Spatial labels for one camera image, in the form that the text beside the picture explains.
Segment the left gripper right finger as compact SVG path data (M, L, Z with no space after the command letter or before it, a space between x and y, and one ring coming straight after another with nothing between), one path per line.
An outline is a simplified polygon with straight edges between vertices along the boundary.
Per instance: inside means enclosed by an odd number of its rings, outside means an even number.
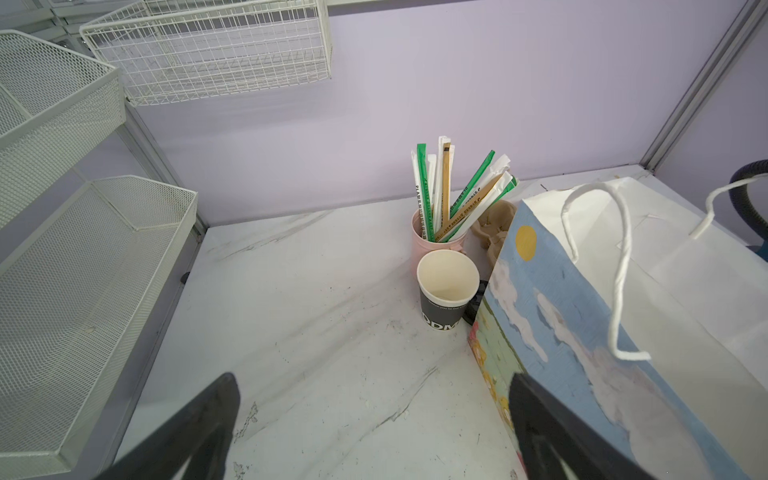
M509 410L530 479L650 479L531 376L513 375Z

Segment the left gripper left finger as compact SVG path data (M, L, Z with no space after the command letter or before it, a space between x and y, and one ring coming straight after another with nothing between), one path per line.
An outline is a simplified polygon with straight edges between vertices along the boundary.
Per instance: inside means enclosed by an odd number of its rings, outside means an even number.
M235 376L224 373L100 479L222 479L240 405Z

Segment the black plastic cup lid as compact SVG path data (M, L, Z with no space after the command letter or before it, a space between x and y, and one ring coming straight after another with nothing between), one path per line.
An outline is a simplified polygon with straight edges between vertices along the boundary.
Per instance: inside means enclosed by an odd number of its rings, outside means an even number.
M479 287L476 292L476 294L473 296L473 298L468 302L467 307L465 309L465 312L463 314L463 319L469 324L473 325L475 323L475 319L477 316L477 313L479 311L479 308L482 304L482 300L485 294L485 290L487 288L488 282L486 280L481 280L479 282Z

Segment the green paper takeout bag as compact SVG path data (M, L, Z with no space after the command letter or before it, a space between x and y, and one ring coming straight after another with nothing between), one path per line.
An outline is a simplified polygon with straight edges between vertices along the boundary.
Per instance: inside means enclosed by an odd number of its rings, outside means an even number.
M767 475L767 263L635 179L519 200L469 344L658 479Z

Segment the brown pulp cup carrier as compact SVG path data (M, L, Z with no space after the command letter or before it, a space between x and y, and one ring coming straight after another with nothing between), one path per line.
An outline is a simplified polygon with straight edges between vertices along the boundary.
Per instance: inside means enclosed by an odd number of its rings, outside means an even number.
M491 268L494 267L500 255L516 211L517 207L514 204L499 200L471 226L471 231L486 251Z

